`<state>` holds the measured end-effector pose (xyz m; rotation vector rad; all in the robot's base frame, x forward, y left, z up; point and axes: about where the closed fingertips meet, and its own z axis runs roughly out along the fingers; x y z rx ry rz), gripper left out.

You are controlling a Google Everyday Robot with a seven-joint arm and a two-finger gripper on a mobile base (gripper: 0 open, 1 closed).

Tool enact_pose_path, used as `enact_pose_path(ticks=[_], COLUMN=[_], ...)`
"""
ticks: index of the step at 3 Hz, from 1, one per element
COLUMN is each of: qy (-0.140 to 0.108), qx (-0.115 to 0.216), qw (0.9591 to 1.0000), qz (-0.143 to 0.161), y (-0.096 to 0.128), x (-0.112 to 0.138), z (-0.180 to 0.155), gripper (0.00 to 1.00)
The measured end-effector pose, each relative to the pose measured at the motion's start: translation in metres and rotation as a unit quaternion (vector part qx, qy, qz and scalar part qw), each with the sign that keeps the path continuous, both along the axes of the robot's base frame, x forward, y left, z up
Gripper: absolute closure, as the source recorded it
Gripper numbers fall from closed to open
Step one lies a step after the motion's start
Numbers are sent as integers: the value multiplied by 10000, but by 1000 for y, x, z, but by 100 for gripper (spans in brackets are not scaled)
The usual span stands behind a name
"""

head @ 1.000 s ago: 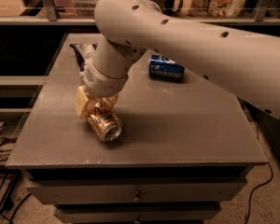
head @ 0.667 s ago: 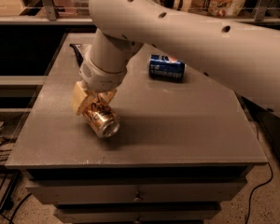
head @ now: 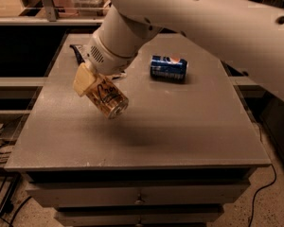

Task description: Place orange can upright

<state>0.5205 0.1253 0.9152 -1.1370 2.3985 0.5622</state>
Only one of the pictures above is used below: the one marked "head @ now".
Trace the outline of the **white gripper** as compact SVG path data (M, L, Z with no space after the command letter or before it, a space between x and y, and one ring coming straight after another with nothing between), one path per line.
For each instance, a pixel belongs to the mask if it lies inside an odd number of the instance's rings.
M79 96L86 96L96 89L98 73L105 76L120 74L137 56L134 53L130 57L123 57L111 52L101 41L98 31L91 36L85 51L91 65L81 63L73 81L73 89Z

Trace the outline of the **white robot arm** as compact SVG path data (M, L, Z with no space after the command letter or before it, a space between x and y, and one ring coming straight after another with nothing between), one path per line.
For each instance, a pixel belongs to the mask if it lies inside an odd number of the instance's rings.
M284 9L248 0L111 0L75 77L82 96L95 73L118 74L167 28L284 101Z

